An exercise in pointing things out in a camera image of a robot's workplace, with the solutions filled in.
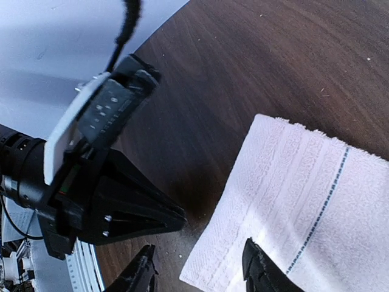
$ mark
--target white towel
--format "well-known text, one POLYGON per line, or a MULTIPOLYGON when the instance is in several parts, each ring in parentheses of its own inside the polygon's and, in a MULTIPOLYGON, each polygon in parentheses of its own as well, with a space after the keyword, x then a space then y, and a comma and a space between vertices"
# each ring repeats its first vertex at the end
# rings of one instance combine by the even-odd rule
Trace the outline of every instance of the white towel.
POLYGON ((257 115, 180 279, 245 291, 249 237, 306 292, 389 291, 389 163, 257 115))

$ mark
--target wooden table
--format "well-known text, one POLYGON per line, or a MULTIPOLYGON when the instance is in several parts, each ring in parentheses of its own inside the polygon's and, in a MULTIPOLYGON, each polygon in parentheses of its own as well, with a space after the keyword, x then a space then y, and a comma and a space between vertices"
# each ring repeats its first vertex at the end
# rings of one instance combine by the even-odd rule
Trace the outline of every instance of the wooden table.
POLYGON ((160 291, 198 291, 179 273, 256 113, 389 159, 387 0, 191 0, 138 54, 164 79, 119 147, 185 208, 188 225, 99 247, 107 285, 154 243, 160 291))

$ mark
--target towel stripe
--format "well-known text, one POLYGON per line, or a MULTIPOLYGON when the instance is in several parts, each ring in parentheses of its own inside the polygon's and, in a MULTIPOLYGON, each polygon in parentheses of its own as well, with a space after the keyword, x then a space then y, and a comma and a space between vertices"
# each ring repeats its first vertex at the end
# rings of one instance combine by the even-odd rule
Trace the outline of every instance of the towel stripe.
POLYGON ((347 147, 347 148, 346 148, 346 152, 345 152, 345 154, 343 155, 342 163, 340 164, 340 167, 339 167, 339 169, 338 169, 338 173, 336 174, 336 178, 335 178, 335 180, 334 180, 334 183, 332 184, 331 190, 329 191, 329 195, 327 196, 327 199, 326 199, 326 201, 324 202, 323 207, 322 207, 322 209, 321 209, 321 211, 320 211, 318 217, 316 218, 316 221, 315 221, 313 227, 311 228, 311 231, 309 232, 309 234, 308 234, 308 236, 307 236, 307 238, 306 238, 306 240, 305 240, 303 246, 300 248, 299 252, 297 253, 296 257, 293 259, 291 265, 289 266, 289 268, 287 269, 287 271, 285 272, 285 274, 288 275, 288 274, 290 273, 290 271, 292 271, 292 268, 294 267, 294 265, 297 263, 297 261, 298 261, 299 258, 301 257, 303 251, 305 250, 305 248, 307 247, 309 241, 311 240, 311 238, 312 238, 312 236, 313 236, 313 234, 314 234, 314 232, 315 232, 315 230, 316 230, 316 227, 317 227, 318 223, 319 223, 320 220, 322 219, 322 216, 323 216, 323 214, 324 214, 324 211, 326 210, 327 205, 328 205, 328 203, 329 203, 329 201, 330 201, 330 199, 331 199, 331 197, 332 197, 333 193, 335 192, 335 189, 336 189, 336 187, 337 187, 337 185, 338 185, 338 181, 339 181, 340 175, 342 174, 343 168, 344 168, 344 166, 345 166, 345 162, 346 162, 346 160, 347 160, 348 153, 349 153, 349 148, 347 147))

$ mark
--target black cable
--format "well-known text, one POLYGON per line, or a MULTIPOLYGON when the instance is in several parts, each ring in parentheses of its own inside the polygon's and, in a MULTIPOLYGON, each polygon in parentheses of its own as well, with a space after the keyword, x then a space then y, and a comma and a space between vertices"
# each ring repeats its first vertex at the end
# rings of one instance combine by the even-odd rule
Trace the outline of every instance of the black cable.
POLYGON ((22 230, 20 230, 16 226, 16 224, 14 224, 14 222, 11 219, 10 214, 8 213, 7 209, 5 208, 4 196, 3 196, 2 193, 0 193, 0 201, 1 201, 2 210, 3 210, 4 214, 5 214, 5 216, 7 217, 8 221, 11 223, 12 227, 17 231, 18 234, 20 234, 23 237, 28 238, 30 240, 42 240, 43 239, 43 236, 32 236, 32 235, 24 233, 22 230))
POLYGON ((116 49, 111 56, 105 71, 112 72, 117 59, 120 56, 124 46, 134 33, 136 24, 140 17, 140 0, 123 0, 126 5, 126 16, 120 35, 116 38, 116 49))

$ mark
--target black clamp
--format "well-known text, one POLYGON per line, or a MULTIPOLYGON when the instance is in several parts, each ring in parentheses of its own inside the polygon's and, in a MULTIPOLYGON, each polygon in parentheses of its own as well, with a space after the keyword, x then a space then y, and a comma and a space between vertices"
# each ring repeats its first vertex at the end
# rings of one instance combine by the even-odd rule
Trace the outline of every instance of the black clamp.
POLYGON ((303 292, 251 238, 244 246, 242 262, 247 292, 303 292))
POLYGON ((160 261, 154 245, 146 245, 105 292, 156 292, 160 261))

